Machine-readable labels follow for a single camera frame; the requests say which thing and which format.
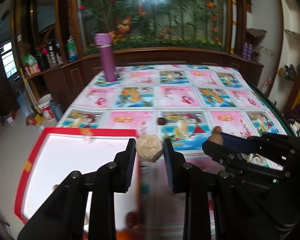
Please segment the colourful fruit print tablecloth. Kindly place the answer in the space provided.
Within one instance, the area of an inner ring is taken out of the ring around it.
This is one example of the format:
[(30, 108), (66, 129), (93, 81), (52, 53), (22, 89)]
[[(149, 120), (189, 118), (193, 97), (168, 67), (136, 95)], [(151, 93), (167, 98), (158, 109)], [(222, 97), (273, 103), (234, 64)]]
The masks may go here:
[[(98, 73), (58, 122), (67, 128), (134, 129), (170, 139), (173, 148), (205, 172), (221, 166), (202, 150), (215, 126), (237, 137), (287, 135), (281, 115), (238, 70), (203, 64), (117, 67), (116, 81)], [(157, 118), (167, 120), (159, 126)], [(164, 159), (139, 166), (139, 239), (181, 239), (184, 194), (170, 191)]]

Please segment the red white gift box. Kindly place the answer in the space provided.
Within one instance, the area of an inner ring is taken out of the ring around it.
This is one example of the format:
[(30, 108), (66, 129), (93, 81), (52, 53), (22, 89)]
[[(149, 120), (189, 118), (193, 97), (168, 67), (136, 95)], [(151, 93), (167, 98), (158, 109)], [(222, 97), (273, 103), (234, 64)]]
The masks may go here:
[[(134, 129), (46, 128), (36, 141), (21, 174), (15, 195), (15, 215), (26, 223), (72, 172), (97, 171), (112, 162), (126, 149), (130, 138), (137, 139)], [(88, 237), (92, 193), (88, 193), (83, 237)], [(139, 160), (137, 154), (131, 185), (126, 193), (114, 194), (115, 229), (134, 230), (126, 226), (126, 214), (139, 216)]]

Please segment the brown longan fruit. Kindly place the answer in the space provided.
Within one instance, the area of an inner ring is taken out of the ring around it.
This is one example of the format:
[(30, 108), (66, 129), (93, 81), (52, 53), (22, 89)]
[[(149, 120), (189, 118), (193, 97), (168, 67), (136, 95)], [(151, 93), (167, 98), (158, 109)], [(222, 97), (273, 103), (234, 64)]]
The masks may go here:
[(212, 134), (208, 137), (208, 141), (211, 141), (218, 145), (223, 145), (223, 138), (220, 134)]

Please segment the orange tangerine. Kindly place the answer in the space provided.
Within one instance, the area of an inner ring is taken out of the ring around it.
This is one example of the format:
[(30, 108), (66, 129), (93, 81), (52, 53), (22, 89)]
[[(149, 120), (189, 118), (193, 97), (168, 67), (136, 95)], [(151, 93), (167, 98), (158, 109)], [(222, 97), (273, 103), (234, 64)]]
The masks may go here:
[(116, 232), (117, 240), (138, 240), (138, 234), (134, 230), (122, 230)]

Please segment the purple thermos bottle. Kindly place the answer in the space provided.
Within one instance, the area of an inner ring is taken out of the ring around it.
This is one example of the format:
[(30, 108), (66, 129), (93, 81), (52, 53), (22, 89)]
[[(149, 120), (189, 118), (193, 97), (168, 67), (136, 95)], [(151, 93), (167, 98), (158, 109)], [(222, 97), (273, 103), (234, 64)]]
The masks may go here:
[(116, 81), (118, 78), (118, 74), (116, 72), (111, 46), (111, 35), (105, 33), (96, 33), (95, 44), (97, 45), (99, 50), (101, 66), (103, 68), (104, 77), (106, 78), (106, 81)]

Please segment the white plastic bucket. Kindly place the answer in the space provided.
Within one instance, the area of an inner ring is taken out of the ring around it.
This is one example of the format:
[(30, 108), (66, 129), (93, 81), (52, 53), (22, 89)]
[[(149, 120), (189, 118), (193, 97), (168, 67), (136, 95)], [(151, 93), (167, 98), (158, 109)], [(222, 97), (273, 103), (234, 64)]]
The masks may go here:
[(50, 101), (52, 100), (51, 94), (46, 94), (45, 96), (41, 97), (38, 101), (38, 108), (41, 111), (42, 115), (47, 120), (53, 120), (54, 116), (51, 111)]

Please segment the beige round pastry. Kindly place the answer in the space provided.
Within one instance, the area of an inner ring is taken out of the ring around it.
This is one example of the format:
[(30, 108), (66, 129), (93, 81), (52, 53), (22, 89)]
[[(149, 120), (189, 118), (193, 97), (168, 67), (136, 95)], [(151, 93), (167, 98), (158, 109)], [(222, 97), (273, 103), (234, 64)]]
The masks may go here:
[(135, 148), (139, 158), (149, 163), (155, 163), (163, 154), (162, 142), (156, 135), (140, 136)]

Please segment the green soda bottle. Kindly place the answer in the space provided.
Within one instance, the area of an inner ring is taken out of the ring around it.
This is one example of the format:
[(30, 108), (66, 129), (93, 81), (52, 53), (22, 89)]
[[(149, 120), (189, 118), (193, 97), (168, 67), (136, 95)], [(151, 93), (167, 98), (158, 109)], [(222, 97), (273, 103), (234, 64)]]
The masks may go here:
[(74, 42), (74, 38), (72, 35), (69, 36), (67, 43), (66, 43), (66, 47), (67, 47), (68, 54), (69, 54), (69, 61), (70, 62), (76, 61), (78, 59), (77, 47), (76, 47), (76, 44)]

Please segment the flower mural glass panel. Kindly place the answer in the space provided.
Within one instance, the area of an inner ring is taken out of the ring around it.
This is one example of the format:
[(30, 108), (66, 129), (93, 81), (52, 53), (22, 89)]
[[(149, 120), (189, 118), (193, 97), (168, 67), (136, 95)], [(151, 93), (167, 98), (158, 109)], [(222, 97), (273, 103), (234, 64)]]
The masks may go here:
[(110, 36), (114, 50), (224, 50), (226, 0), (77, 0), (77, 4), (85, 55), (98, 53), (98, 33)]

